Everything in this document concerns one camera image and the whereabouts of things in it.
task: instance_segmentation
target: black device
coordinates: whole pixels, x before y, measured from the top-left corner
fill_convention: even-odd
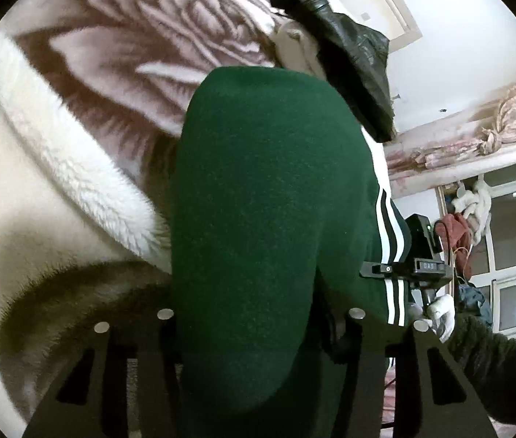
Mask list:
[[[420,290],[426,307],[434,301],[436,292],[453,280],[454,269],[441,259],[443,245],[428,217],[413,214],[406,219],[406,224],[412,237],[406,259],[393,263],[364,261],[359,274],[363,278],[406,280],[411,289]]]

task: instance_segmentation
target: red cloth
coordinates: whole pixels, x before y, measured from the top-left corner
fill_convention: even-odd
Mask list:
[[[451,245],[453,251],[457,253],[455,266],[457,273],[465,280],[471,278],[471,265],[469,264],[469,249],[471,247],[471,231],[463,214],[447,214],[441,219],[447,226],[448,233],[451,237]],[[440,222],[434,226],[438,236],[443,241],[445,252],[448,251],[447,232]]]

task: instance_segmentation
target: hand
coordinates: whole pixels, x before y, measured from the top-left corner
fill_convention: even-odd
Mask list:
[[[455,303],[453,297],[446,294],[434,300],[426,311],[417,304],[409,307],[412,320],[422,319],[428,323],[441,342],[446,342],[455,329]]]

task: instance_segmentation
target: white cloth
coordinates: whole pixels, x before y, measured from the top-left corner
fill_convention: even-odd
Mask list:
[[[473,186],[473,191],[466,191],[463,196],[453,200],[455,212],[462,213],[467,219],[472,234],[472,247],[481,242],[487,232],[491,220],[491,202],[491,188],[482,174]]]
[[[317,40],[297,21],[288,21],[280,26],[273,37],[276,57],[285,69],[327,80],[327,76],[317,59]]]
[[[441,342],[446,342],[455,329],[455,302],[453,297],[445,294],[429,304],[426,311],[417,304],[410,305],[409,315],[412,320],[422,319],[435,332]]]

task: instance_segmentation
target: white wall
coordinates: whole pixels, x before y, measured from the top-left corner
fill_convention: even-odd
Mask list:
[[[404,34],[404,29],[386,0],[340,0],[357,23],[378,30],[390,40]]]
[[[400,132],[516,81],[516,17],[501,0],[404,0],[423,37],[390,55]]]
[[[435,189],[394,199],[394,204],[405,219],[412,214],[425,215],[430,222],[434,222],[441,217]]]

